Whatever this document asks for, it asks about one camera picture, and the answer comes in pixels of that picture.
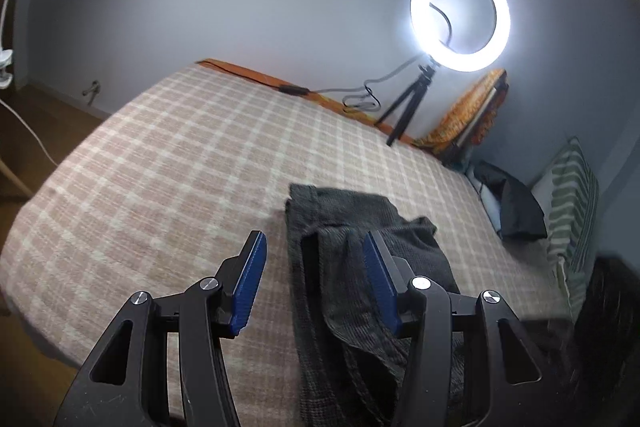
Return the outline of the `grey houndstooth pants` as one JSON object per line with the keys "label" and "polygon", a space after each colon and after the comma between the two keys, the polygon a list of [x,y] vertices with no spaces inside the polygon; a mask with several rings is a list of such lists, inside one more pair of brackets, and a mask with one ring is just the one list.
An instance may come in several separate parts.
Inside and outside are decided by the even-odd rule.
{"label": "grey houndstooth pants", "polygon": [[386,329],[362,244],[381,232],[416,274],[459,287],[425,217],[408,221],[384,196],[293,184],[285,205],[293,327],[308,426],[387,426],[394,417],[410,343]]}

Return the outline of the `black pillow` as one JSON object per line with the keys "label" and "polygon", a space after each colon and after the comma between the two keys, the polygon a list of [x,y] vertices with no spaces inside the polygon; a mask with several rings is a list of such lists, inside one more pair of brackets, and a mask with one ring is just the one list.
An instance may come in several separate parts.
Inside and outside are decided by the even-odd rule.
{"label": "black pillow", "polygon": [[524,183],[486,161],[474,165],[474,172],[500,202],[500,239],[536,242],[547,237],[544,212]]}

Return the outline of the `light blue pillow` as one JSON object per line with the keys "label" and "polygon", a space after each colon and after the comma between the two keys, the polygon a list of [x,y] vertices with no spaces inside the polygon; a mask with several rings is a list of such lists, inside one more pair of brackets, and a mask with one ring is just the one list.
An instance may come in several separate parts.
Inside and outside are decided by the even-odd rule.
{"label": "light blue pillow", "polygon": [[488,219],[492,227],[494,228],[495,232],[497,234],[500,234],[501,233],[501,217],[500,217],[501,206],[500,206],[500,202],[498,201],[498,198],[494,194],[492,194],[492,192],[489,190],[489,188],[485,184],[483,184],[482,182],[480,182],[479,179],[477,179],[477,177],[475,176],[473,165],[471,165],[468,168],[468,170],[465,171],[465,176],[471,182],[472,187],[474,187],[474,190],[476,191],[477,196],[480,199],[480,202],[482,203],[483,208],[485,209]]}

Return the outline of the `green striped white pillow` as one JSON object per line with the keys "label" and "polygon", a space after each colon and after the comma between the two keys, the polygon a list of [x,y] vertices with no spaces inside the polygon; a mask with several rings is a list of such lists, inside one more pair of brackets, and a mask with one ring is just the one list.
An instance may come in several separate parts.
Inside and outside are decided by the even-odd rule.
{"label": "green striped white pillow", "polygon": [[596,247],[600,188],[582,144],[572,136],[530,187],[544,213],[546,258],[576,320],[586,300]]}

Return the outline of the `pink plaid bed blanket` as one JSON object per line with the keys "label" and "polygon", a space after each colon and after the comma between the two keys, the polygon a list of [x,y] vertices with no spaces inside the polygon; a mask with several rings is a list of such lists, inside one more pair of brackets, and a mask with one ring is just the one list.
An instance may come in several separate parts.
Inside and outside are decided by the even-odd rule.
{"label": "pink plaid bed blanket", "polygon": [[465,176],[360,122],[201,65],[128,103],[44,182],[3,247],[3,294],[47,347],[81,364],[135,291],[184,291],[262,231],[265,272],[224,361],[243,425],[296,426],[292,184],[382,195],[402,217],[436,225],[463,294],[495,289],[522,319],[568,312],[544,250],[504,246]]}

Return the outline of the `metal pole stand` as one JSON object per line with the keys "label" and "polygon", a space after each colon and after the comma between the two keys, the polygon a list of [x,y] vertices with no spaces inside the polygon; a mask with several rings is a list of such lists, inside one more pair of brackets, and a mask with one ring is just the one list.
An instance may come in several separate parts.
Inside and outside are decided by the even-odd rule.
{"label": "metal pole stand", "polygon": [[449,145],[446,150],[436,154],[442,165],[453,166],[468,162],[471,150],[484,141],[486,134],[494,125],[498,109],[508,91],[508,80],[500,81],[498,87],[491,90],[488,99],[480,108],[480,113],[472,119],[471,124],[462,131],[457,139],[454,139],[454,143]]}

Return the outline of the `orange patterned cloth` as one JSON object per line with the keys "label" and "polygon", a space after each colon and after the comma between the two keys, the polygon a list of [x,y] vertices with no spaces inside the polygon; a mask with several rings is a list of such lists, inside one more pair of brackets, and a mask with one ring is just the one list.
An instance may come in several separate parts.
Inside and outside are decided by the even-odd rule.
{"label": "orange patterned cloth", "polygon": [[497,88],[502,80],[506,80],[504,69],[488,72],[459,96],[433,130],[422,138],[413,140],[412,145],[422,150],[430,150],[434,155],[442,153],[471,124],[472,119],[480,113],[480,108],[488,99],[491,90]]}

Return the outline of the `black tripod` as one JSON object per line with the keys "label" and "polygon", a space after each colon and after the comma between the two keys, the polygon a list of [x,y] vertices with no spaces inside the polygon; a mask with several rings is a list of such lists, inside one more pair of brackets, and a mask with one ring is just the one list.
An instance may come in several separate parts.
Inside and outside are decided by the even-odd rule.
{"label": "black tripod", "polygon": [[420,104],[422,103],[424,96],[427,94],[428,88],[431,86],[436,69],[432,65],[420,66],[420,75],[416,78],[416,81],[411,83],[410,86],[401,93],[401,95],[393,101],[392,105],[386,109],[377,121],[375,121],[375,127],[381,127],[383,122],[386,121],[390,115],[392,115],[399,106],[406,103],[406,107],[402,111],[399,120],[396,122],[395,127],[388,135],[386,139],[386,145],[392,146],[398,141],[407,130],[410,122]]}

